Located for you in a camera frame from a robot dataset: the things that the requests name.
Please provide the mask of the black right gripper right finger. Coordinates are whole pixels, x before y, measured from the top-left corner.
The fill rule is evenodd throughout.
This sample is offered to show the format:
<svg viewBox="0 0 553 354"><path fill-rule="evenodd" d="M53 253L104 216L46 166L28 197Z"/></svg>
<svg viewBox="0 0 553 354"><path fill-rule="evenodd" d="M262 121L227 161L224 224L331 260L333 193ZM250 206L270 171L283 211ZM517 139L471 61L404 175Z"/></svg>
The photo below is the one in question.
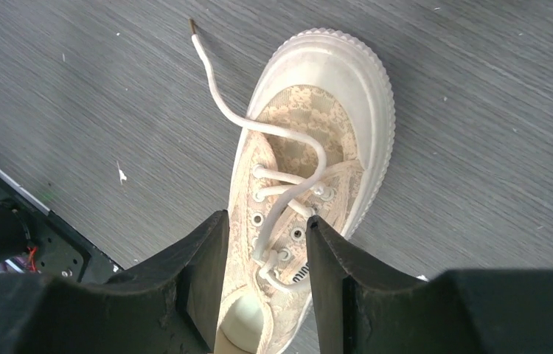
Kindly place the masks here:
<svg viewBox="0 0 553 354"><path fill-rule="evenodd" d="M307 224L322 353L553 353L553 269L454 269L423 281Z"/></svg>

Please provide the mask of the beige sneaker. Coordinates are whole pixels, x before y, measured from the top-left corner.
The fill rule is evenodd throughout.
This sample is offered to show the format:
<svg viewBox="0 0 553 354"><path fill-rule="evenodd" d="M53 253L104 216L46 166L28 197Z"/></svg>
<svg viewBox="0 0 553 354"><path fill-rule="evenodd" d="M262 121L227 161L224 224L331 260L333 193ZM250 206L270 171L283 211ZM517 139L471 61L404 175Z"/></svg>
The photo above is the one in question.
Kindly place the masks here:
<svg viewBox="0 0 553 354"><path fill-rule="evenodd" d="M241 129L229 188L229 245L216 353L283 353L312 302L307 221L352 237L380 189L394 143L389 76L363 42L305 30L267 62L239 115L192 43L223 115Z"/></svg>

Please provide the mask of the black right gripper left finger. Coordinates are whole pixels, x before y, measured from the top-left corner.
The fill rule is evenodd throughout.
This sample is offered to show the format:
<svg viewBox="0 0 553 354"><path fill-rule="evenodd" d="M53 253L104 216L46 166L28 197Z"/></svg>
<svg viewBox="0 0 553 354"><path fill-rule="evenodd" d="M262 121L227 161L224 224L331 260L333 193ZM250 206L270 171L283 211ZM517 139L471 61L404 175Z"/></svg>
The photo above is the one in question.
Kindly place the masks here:
<svg viewBox="0 0 553 354"><path fill-rule="evenodd" d="M226 211L103 284L0 274L0 353L211 353Z"/></svg>

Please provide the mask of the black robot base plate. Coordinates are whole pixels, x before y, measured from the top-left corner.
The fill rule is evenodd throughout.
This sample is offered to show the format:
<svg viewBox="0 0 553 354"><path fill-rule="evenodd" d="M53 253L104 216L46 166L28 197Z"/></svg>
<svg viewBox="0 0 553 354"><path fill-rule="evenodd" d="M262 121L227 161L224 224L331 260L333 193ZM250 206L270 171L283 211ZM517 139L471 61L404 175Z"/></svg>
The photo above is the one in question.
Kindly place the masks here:
<svg viewBox="0 0 553 354"><path fill-rule="evenodd" d="M124 270L1 169L0 202L28 217L30 236L25 252L0 263L1 270L48 273L99 284Z"/></svg>

